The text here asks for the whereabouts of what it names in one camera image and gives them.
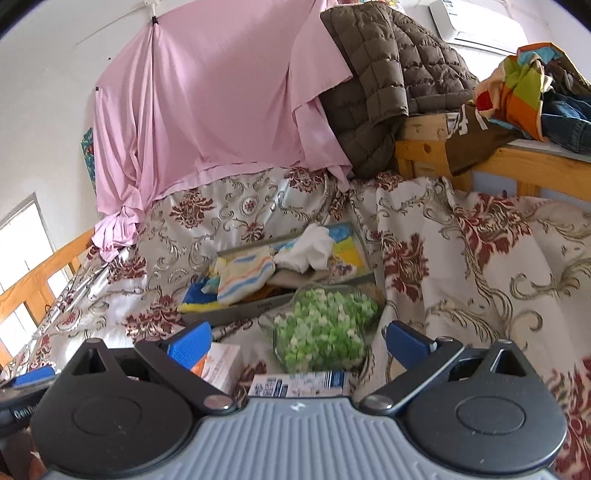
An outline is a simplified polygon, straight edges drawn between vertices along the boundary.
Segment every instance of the wooden bunk bed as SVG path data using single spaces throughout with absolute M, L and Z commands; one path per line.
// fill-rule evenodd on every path
M 410 117 L 396 142 L 395 159 L 400 175 L 447 177 L 454 188 L 472 190 L 472 172 L 481 171 L 517 181 L 517 195 L 540 196 L 541 189 L 555 190 L 591 202 L 591 163 L 514 146 L 498 148 L 486 162 L 453 177 L 447 164 L 446 113 Z
M 24 304 L 35 324 L 39 326 L 46 315 L 46 308 L 56 299 L 47 280 L 66 267 L 75 274 L 81 267 L 79 256 L 91 247 L 90 239 L 94 233 L 94 229 L 88 230 L 60 248 L 0 295 L 0 323 L 6 320 L 18 306 Z M 3 367 L 11 359 L 12 355 L 0 341 L 0 365 Z

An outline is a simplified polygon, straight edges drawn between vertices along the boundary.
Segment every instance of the striped towel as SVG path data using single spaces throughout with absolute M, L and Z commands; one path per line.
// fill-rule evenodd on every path
M 217 302 L 232 305 L 263 288 L 275 273 L 271 252 L 271 247 L 260 247 L 229 262 L 220 272 Z

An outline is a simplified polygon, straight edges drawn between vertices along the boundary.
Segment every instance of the towel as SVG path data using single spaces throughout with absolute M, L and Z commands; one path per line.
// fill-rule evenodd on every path
M 334 245 L 335 241 L 330 237 L 329 230 L 312 223 L 291 247 L 288 245 L 282 248 L 273 260 L 277 268 L 287 268 L 302 274 L 310 267 L 314 270 L 326 270 Z
M 271 247 L 260 247 L 235 258 L 220 271 L 217 302 L 233 305 L 265 285 L 275 273 Z

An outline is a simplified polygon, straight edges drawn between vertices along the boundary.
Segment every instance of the pink sheet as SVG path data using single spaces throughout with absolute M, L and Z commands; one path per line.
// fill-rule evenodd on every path
M 320 20 L 336 0 L 197 0 L 144 28 L 99 79 L 93 242 L 109 261 L 169 193 L 271 167 L 350 162 L 318 95 L 351 72 Z

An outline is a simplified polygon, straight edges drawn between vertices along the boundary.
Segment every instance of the blue fabric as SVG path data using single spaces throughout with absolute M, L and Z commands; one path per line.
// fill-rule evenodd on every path
M 212 277 L 210 278 L 205 286 L 201 289 L 202 293 L 215 293 L 217 294 L 217 290 L 220 287 L 220 277 Z
M 528 132 L 526 132 L 525 130 L 522 130 L 521 128 L 516 127 L 513 124 L 510 124 L 509 122 L 504 122 L 503 120 L 497 120 L 496 118 L 489 118 L 487 120 L 490 123 L 497 124 L 497 125 L 499 125 L 499 127 L 506 128 L 507 130 L 519 130 L 521 132 L 521 134 L 523 135 L 523 138 L 525 138 L 526 140 L 533 140 L 533 137 Z
M 216 301 L 217 293 L 203 293 L 201 291 L 208 280 L 209 278 L 205 278 L 205 280 L 191 285 L 187 290 L 187 293 L 183 299 L 183 303 L 198 303 L 203 305 L 205 303 Z
M 542 63 L 548 63 L 551 60 L 558 59 L 562 56 L 560 52 L 557 52 L 552 47 L 541 47 L 536 48 L 535 50 L 520 52 L 519 55 L 517 55 L 517 64 L 520 66 L 529 65 L 532 57 L 536 55 L 540 57 Z
M 347 237 L 353 235 L 353 230 L 349 225 L 327 225 L 329 235 L 336 243 L 342 242 Z
M 546 93 L 542 132 L 567 150 L 591 154 L 591 97 Z

